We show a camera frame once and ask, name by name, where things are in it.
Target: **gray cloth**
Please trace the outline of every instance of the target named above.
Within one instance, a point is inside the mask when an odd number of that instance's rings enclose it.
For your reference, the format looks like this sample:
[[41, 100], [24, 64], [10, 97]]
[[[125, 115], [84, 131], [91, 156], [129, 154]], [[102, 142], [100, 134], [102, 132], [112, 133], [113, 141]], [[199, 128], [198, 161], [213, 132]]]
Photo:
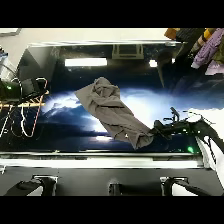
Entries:
[[130, 142], [134, 149], [153, 141], [150, 129], [134, 117], [120, 100], [120, 89], [107, 79], [100, 77], [75, 94], [83, 107], [100, 120], [115, 140]]

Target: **purple garment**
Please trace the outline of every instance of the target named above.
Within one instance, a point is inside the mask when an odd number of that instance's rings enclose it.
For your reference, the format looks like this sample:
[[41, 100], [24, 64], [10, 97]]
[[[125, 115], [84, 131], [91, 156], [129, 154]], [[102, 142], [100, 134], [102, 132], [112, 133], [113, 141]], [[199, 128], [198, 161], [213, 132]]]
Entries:
[[212, 60], [205, 75], [214, 75], [216, 73], [224, 73], [224, 65], [218, 64], [216, 61]]
[[222, 40], [222, 35], [224, 34], [224, 28], [217, 28], [212, 34], [209, 40], [203, 45], [201, 50], [194, 58], [192, 63], [192, 68], [199, 68], [203, 64], [207, 64], [213, 57], [213, 55], [218, 50], [218, 47]]

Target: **green light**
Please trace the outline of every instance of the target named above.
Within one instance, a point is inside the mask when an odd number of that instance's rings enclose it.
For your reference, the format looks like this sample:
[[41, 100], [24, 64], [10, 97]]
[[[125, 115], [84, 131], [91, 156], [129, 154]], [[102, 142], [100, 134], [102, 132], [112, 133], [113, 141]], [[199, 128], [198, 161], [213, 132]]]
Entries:
[[190, 146], [187, 148], [187, 151], [191, 152], [191, 153], [194, 153], [194, 149], [192, 147], [190, 147]]

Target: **white floor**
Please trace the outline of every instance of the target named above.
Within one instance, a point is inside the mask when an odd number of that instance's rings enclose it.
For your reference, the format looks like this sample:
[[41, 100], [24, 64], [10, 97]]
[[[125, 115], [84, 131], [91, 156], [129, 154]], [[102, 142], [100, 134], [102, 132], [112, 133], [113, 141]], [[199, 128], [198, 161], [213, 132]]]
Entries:
[[23, 28], [19, 35], [0, 37], [14, 66], [29, 43], [82, 40], [167, 40], [167, 28]]

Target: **fabric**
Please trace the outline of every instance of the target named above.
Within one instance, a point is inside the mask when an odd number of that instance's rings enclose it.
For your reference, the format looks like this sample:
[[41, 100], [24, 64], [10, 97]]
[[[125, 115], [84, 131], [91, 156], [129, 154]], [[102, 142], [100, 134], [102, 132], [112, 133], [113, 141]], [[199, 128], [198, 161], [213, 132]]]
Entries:
[[134, 149], [149, 145], [153, 141], [150, 129], [141, 123], [120, 100], [120, 90], [106, 78], [75, 92], [83, 107], [102, 125], [115, 140], [130, 142]]
[[191, 65], [192, 68], [197, 69], [200, 66], [207, 64], [212, 59], [218, 50], [223, 34], [224, 28], [216, 29], [211, 38], [206, 42], [194, 58], [194, 62]]
[[205, 28], [180, 28], [176, 33], [176, 39], [194, 44], [204, 31]]
[[224, 64], [224, 35], [222, 36], [218, 51], [215, 53], [212, 59], [220, 65]]
[[205, 75], [214, 75], [216, 73], [224, 73], [224, 64], [218, 64], [216, 61], [212, 60]]
[[212, 36], [215, 32], [216, 28], [208, 28], [206, 31], [199, 37], [199, 39], [194, 44], [193, 48], [191, 49], [192, 53], [197, 53], [201, 47], [207, 42], [207, 40]]
[[176, 39], [176, 30], [174, 28], [168, 28], [164, 34], [165, 37], [168, 37], [171, 40]]

